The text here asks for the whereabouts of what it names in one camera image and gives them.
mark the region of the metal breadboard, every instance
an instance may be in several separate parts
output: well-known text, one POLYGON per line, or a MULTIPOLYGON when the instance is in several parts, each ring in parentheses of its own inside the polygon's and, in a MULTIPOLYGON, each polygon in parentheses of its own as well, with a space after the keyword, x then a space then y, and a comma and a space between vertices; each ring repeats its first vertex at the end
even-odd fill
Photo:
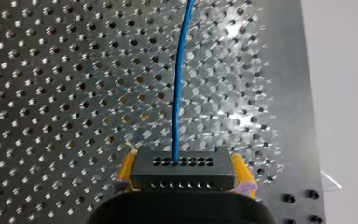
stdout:
MULTIPOLYGON (((170 150, 185 6, 0 0, 0 223, 84 222, 131 144, 170 150)), ((181 149, 242 153, 278 223, 322 221, 299 0, 199 0, 183 69, 181 149)))

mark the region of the blue cable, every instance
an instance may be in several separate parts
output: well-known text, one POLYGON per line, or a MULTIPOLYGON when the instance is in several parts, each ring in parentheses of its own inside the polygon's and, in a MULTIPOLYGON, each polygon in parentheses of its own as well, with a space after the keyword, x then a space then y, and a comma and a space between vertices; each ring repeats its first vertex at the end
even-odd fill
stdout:
POLYGON ((174 93, 173 93, 173 111, 172 111, 172 160, 177 161, 179 159, 180 148, 180 134, 179 134, 179 112, 182 90, 182 65, 183 55, 185 52, 186 33, 188 25, 191 21, 191 14, 193 11, 195 0, 188 0, 186 6, 185 16, 183 18, 182 30, 179 35, 178 49, 176 52, 176 64, 175 64, 175 81, 174 81, 174 93))

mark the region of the black object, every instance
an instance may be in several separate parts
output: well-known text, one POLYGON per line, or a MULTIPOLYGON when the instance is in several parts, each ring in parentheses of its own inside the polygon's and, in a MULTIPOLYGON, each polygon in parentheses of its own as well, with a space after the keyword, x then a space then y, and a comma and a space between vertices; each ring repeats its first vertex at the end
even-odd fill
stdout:
POLYGON ((184 151, 172 161, 169 151, 141 147, 131 181, 142 191, 219 191, 234 188, 235 171, 226 149, 184 151))
POLYGON ((133 192, 103 203, 89 224, 273 224, 261 203, 230 192, 133 192))

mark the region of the white surface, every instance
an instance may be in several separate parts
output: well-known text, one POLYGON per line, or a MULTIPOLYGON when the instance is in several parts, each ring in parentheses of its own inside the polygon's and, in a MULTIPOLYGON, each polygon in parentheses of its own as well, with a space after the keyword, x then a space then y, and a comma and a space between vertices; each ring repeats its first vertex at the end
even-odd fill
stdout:
POLYGON ((358 223, 358 0, 302 0, 327 223, 358 223))

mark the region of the black screw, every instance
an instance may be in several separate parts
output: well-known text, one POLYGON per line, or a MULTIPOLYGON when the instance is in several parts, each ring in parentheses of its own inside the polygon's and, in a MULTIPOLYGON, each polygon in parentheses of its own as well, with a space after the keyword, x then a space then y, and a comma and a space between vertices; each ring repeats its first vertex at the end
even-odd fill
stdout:
POLYGON ((320 195, 319 195, 318 191, 310 189, 310 190, 307 190, 307 197, 316 200, 316 199, 319 199, 320 195))
POLYGON ((292 220, 292 219, 286 219, 283 223, 284 224, 297 224, 297 222, 295 220, 292 220))
POLYGON ((310 216, 310 221, 313 222, 313 223, 318 223, 318 224, 322 224, 324 222, 324 220, 317 216, 317 215, 311 215, 310 216))
POLYGON ((287 203, 295 203, 296 202, 296 198, 295 196, 291 195, 291 194, 285 194, 283 195, 283 200, 287 203))

